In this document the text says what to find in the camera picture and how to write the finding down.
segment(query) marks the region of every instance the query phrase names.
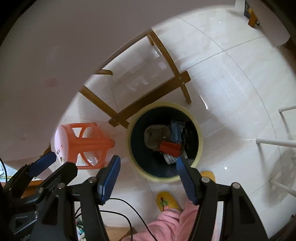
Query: trash can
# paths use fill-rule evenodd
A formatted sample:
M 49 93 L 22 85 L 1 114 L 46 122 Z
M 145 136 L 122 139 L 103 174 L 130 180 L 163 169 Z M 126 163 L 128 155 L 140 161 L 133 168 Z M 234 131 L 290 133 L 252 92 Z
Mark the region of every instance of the trash can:
M 148 126 L 168 126 L 172 120 L 193 126 L 194 146 L 190 148 L 190 164 L 196 167 L 202 154 L 203 139 L 199 124 L 184 107 L 170 102 L 152 103 L 136 113 L 128 126 L 127 142 L 132 163 L 142 176 L 151 181 L 170 183 L 180 180 L 176 163 L 167 164 L 160 152 L 149 149 L 144 143 L 144 132 Z

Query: orange object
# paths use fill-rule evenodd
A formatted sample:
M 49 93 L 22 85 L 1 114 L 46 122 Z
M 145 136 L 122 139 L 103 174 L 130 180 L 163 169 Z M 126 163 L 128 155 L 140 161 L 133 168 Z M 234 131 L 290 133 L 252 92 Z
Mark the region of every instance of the orange object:
M 181 145 L 172 142 L 162 141 L 159 150 L 171 156 L 178 157 L 180 155 Z
M 86 128 L 91 127 L 91 137 L 83 137 Z M 73 128 L 81 128 L 77 137 Z M 104 136 L 96 123 L 74 123 L 61 125 L 57 128 L 54 136 L 54 147 L 59 160 L 76 164 L 77 156 L 80 153 L 87 166 L 77 166 L 78 169 L 98 169 L 104 167 L 104 161 L 109 148 L 114 147 L 114 140 Z M 85 152 L 92 152 L 97 159 L 95 165 L 91 164 L 85 157 Z

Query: white metal pipe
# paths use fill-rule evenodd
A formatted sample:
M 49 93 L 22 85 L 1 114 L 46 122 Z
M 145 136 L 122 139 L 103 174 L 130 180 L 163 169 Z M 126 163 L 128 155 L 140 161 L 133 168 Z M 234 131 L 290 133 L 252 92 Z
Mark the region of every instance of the white metal pipe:
M 288 106 L 288 107 L 279 108 L 279 112 L 282 113 L 283 111 L 293 110 L 293 109 L 296 109 L 296 104 L 295 105 Z
M 286 147 L 294 147 L 294 148 L 296 148 L 296 141 L 291 141 L 291 140 L 277 140 L 277 139 L 257 138 L 256 142 L 257 143 L 270 144 L 270 145 L 286 146 Z
M 296 197 L 296 191 L 295 190 L 293 190 L 293 189 L 291 189 L 291 188 L 289 188 L 289 187 L 287 187 L 287 186 L 285 186 L 285 185 L 283 185 L 281 183 L 278 183 L 278 182 L 276 182 L 276 181 L 274 181 L 272 179 L 270 180 L 270 183 L 277 186 L 278 188 L 286 191 L 287 193 L 291 194 L 292 196 Z

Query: red package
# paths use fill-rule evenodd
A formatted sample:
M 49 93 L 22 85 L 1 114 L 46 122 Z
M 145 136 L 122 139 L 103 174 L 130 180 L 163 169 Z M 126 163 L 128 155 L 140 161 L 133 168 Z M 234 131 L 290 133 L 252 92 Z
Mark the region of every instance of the red package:
M 162 141 L 159 150 L 171 156 L 178 157 L 180 155 L 181 145 L 172 142 Z

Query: yellow bin rim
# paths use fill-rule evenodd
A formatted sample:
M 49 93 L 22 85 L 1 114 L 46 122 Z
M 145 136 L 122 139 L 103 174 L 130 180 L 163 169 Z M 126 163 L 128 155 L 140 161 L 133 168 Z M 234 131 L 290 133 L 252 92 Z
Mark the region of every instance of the yellow bin rim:
M 131 150 L 131 132 L 135 126 L 135 123 L 138 121 L 138 119 L 148 110 L 157 108 L 157 107 L 172 107 L 175 108 L 181 112 L 183 112 L 185 115 L 187 115 L 189 117 L 189 119 L 193 122 L 196 131 L 197 131 L 197 136 L 198 136 L 198 150 L 197 150 L 197 155 L 191 165 L 191 167 L 196 167 L 200 157 L 202 155 L 202 148 L 203 148 L 203 138 L 202 138 L 202 133 L 200 130 L 200 125 L 198 124 L 197 120 L 195 119 L 195 117 L 184 107 L 175 104 L 175 103 L 171 103 L 171 102 L 155 102 L 152 103 L 150 105 L 145 106 L 144 108 L 142 108 L 141 110 L 139 110 L 133 117 L 132 121 L 130 122 L 130 124 L 128 125 L 128 130 L 127 130 L 127 142 L 128 142 L 128 152 L 131 158 L 131 161 L 133 163 L 133 165 L 136 167 L 136 169 L 138 170 L 138 172 L 140 173 L 141 176 L 143 176 L 144 178 L 147 178 L 148 180 L 151 180 L 153 182 L 162 182 L 162 183 L 172 183 L 172 182 L 176 182 L 180 180 L 180 176 L 174 176 L 174 177 L 156 177 L 151 175 L 150 173 L 146 172 L 145 170 L 143 170 L 140 165 L 136 162 L 132 150 Z

